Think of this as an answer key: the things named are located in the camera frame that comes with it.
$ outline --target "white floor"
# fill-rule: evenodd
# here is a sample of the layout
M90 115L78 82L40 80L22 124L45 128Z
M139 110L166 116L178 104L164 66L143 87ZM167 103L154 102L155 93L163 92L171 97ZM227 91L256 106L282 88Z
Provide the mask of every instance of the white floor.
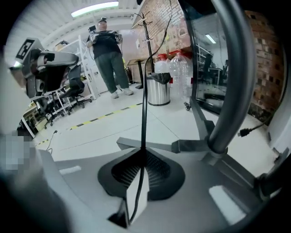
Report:
M119 137L140 140L142 105L70 130L72 126L141 103L143 89L131 89L135 92L132 96L120 93L118 99L112 100L107 92L96 101L86 103L84 109L76 109L70 116L59 117L52 127L48 126L36 135L35 143L50 140L57 130L50 147L53 148L54 160L61 161L119 151L116 144ZM208 120L216 124L218 116L204 110L203 112ZM180 100L171 100L166 106L148 105L147 122L147 142L171 144L178 139L199 139L193 113L186 111ZM248 115L241 128L251 128L258 123L258 120ZM46 149L48 145L49 142L45 142L36 147ZM229 145L228 154L255 176L268 172L276 158L276 154L267 144L266 129L263 127L243 138L235 136Z

